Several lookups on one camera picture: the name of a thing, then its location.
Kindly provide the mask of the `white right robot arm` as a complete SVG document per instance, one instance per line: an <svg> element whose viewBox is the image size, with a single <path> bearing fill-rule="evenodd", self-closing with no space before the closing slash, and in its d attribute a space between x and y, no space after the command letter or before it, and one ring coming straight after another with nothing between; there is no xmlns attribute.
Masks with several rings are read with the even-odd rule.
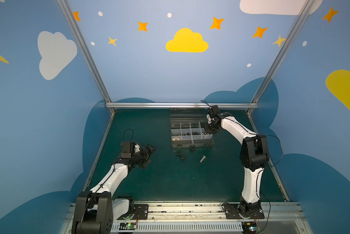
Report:
<svg viewBox="0 0 350 234"><path fill-rule="evenodd" d="M267 137L249 130L229 112L222 113L217 105L208 108L207 122L204 127L206 133L216 134L226 130L240 142L244 187L239 208L244 215L259 210L262 175L270 158Z"/></svg>

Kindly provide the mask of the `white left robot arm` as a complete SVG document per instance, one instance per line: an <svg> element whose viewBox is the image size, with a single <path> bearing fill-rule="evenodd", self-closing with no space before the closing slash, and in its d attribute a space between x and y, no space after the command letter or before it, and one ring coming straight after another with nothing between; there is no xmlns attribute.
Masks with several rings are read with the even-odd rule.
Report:
<svg viewBox="0 0 350 234"><path fill-rule="evenodd" d="M134 215L132 198L113 200L113 195L133 168L148 166L155 151L156 147L149 144L142 147L134 141L123 142L117 159L103 179L78 195L71 233L109 234L117 218Z"/></svg>

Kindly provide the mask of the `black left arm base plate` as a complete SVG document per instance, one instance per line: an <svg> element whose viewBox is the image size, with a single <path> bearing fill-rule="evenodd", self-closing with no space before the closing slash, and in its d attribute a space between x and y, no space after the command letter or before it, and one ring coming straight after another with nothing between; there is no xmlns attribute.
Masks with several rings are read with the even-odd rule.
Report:
<svg viewBox="0 0 350 234"><path fill-rule="evenodd" d="M120 216L118 220L147 220L149 213L148 204L134 204L134 207L129 209L128 213Z"/></svg>

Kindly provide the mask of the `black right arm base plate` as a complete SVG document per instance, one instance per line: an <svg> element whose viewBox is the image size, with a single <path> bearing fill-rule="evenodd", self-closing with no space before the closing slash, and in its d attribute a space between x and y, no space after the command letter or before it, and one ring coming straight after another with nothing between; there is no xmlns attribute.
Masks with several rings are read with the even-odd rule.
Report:
<svg viewBox="0 0 350 234"><path fill-rule="evenodd" d="M259 204L223 203L222 210L226 219L264 219L264 213Z"/></svg>

